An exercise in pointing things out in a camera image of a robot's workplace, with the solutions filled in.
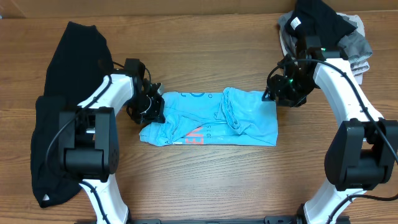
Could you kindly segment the light blue printed t-shirt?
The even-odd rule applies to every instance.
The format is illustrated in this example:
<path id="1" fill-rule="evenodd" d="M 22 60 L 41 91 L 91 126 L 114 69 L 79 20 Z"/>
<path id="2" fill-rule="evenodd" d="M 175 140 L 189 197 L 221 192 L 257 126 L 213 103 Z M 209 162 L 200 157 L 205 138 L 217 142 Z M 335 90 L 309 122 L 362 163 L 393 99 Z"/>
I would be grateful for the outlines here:
<path id="1" fill-rule="evenodd" d="M 275 146 L 275 101 L 261 91 L 227 87 L 221 93 L 164 93 L 164 123 L 151 123 L 140 140 L 155 146 L 225 144 Z"/>

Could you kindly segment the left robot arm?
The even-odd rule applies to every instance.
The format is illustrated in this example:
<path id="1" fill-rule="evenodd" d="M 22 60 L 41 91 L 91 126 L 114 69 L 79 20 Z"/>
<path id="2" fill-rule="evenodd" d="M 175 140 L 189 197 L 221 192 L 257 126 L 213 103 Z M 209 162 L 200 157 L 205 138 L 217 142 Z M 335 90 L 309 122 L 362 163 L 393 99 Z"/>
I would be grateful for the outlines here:
<path id="1" fill-rule="evenodd" d="M 60 129 L 54 139 L 60 168 L 86 192 L 97 223 L 133 222 L 116 181 L 116 115 L 123 108 L 137 124 L 165 121 L 162 84 L 152 82 L 138 59 L 126 59 L 77 108 L 60 112 Z"/>

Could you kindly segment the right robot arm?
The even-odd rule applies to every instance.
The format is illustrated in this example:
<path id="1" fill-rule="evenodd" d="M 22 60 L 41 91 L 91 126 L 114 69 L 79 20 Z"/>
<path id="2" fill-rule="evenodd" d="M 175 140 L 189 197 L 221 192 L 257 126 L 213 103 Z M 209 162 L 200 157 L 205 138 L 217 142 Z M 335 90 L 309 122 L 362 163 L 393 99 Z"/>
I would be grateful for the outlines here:
<path id="1" fill-rule="evenodd" d="M 271 71 L 263 101 L 299 107 L 316 88 L 326 96 L 338 130 L 328 148 L 326 179 L 296 215 L 269 216 L 265 223 L 349 223 L 341 213 L 356 198 L 394 201 L 397 196 L 368 195 L 385 184 L 397 164 L 397 121 L 386 120 L 356 82 L 344 51 L 324 47 L 317 36 L 298 40 L 295 57 L 285 56 Z"/>

